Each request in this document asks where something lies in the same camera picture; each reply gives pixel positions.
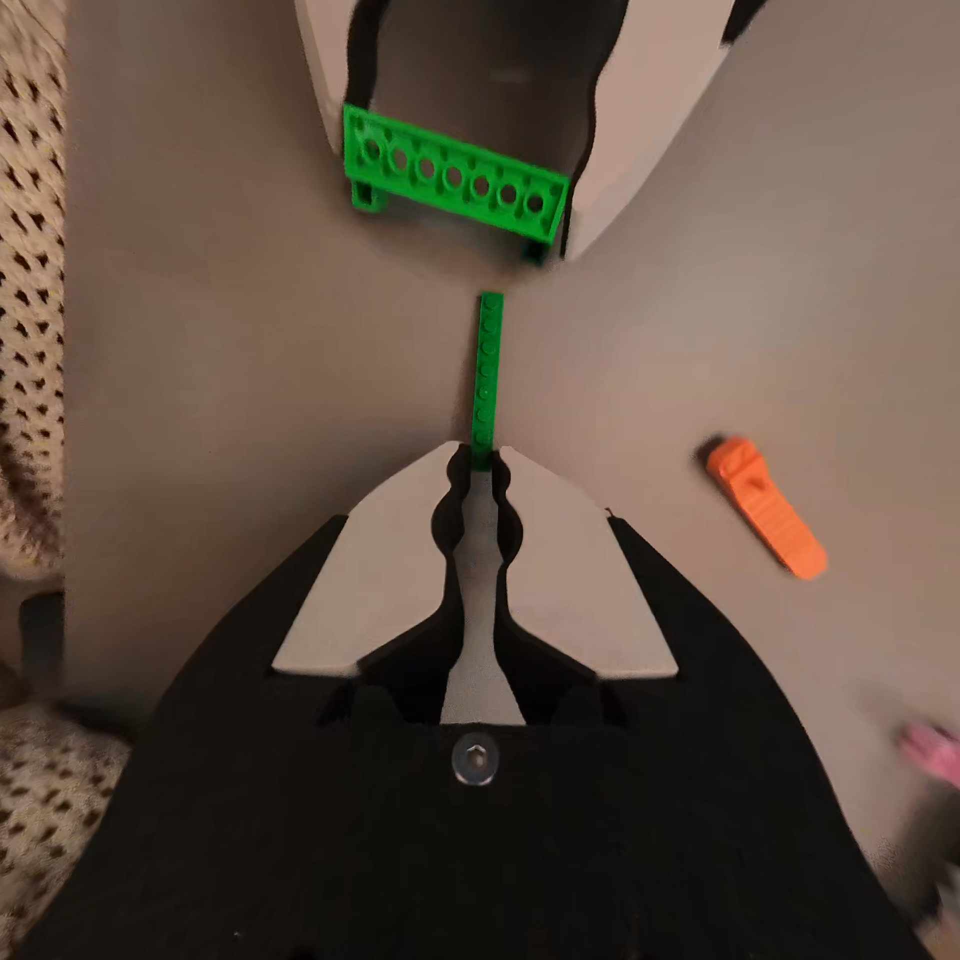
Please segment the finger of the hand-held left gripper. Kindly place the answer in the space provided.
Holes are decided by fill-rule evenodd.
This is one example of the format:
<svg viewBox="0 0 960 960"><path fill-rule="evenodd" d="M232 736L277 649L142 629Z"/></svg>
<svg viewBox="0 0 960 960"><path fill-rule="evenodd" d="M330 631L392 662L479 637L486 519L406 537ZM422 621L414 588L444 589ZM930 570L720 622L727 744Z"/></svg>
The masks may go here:
<svg viewBox="0 0 960 960"><path fill-rule="evenodd" d="M562 258L581 257L652 174L723 64L733 1L630 1L587 91Z"/></svg>
<svg viewBox="0 0 960 960"><path fill-rule="evenodd" d="M378 39L389 1L295 1L296 22L322 126L343 154L346 105L368 109L378 78Z"/></svg>

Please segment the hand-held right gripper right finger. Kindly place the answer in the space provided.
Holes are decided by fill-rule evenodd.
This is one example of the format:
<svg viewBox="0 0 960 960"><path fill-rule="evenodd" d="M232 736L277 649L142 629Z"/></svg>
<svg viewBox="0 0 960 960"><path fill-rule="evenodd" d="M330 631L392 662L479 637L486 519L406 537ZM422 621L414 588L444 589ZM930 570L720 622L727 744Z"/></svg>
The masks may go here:
<svg viewBox="0 0 960 960"><path fill-rule="evenodd" d="M608 515L570 480L516 449L506 505L520 543L506 565L507 610L523 631L599 679L676 676L678 664Z"/></svg>

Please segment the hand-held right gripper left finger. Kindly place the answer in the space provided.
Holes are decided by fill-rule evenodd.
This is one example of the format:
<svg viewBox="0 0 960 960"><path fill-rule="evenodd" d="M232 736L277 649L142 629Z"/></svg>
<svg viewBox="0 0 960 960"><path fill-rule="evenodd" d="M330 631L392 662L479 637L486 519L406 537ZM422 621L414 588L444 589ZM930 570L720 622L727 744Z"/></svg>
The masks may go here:
<svg viewBox="0 0 960 960"><path fill-rule="evenodd" d="M348 514L271 668L357 676L371 655L437 614L455 573L470 486L471 450L444 442L367 494Z"/></svg>

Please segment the wide green lego plate with holes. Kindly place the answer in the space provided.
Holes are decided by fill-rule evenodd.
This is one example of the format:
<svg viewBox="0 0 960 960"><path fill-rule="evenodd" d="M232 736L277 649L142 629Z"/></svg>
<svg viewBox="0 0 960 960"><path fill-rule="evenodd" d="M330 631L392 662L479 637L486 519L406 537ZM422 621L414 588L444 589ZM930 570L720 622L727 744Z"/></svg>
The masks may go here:
<svg viewBox="0 0 960 960"><path fill-rule="evenodd" d="M553 244L569 177L359 106L347 104L342 120L349 184Z"/></svg>

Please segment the narrow green lego plate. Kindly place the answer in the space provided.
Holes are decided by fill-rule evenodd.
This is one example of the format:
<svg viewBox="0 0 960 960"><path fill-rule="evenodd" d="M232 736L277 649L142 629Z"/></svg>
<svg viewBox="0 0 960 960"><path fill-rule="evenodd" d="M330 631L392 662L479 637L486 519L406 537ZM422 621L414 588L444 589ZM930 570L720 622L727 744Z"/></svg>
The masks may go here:
<svg viewBox="0 0 960 960"><path fill-rule="evenodd" d="M504 294L485 291L479 298L470 449L475 472L490 469L498 404L498 375Z"/></svg>

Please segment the pink lego pig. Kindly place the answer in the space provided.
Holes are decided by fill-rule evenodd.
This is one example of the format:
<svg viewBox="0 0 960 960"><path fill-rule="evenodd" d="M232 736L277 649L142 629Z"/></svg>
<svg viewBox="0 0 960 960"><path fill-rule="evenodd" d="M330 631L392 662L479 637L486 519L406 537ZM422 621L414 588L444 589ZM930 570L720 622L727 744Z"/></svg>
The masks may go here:
<svg viewBox="0 0 960 960"><path fill-rule="evenodd" d="M959 790L959 735L940 726L906 724L897 739L901 754L930 778Z"/></svg>

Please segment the orange brick separator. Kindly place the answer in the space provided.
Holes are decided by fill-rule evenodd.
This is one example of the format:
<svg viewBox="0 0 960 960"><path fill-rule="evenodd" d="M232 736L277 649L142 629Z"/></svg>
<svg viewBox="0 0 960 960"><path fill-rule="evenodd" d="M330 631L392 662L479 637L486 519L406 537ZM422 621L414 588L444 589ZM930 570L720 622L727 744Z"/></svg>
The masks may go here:
<svg viewBox="0 0 960 960"><path fill-rule="evenodd" d="M707 455L705 469L785 570L804 581L827 572L825 548L776 485L755 444L747 438L725 438Z"/></svg>

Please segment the cream knit sweater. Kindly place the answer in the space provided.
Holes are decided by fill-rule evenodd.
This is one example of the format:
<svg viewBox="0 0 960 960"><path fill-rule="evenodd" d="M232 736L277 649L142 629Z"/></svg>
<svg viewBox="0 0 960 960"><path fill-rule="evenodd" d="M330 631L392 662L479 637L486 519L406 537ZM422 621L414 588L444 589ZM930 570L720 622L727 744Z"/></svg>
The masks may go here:
<svg viewBox="0 0 960 960"><path fill-rule="evenodd" d="M65 627L68 2L1 3L1 956L96 833L122 738L51 702Z"/></svg>

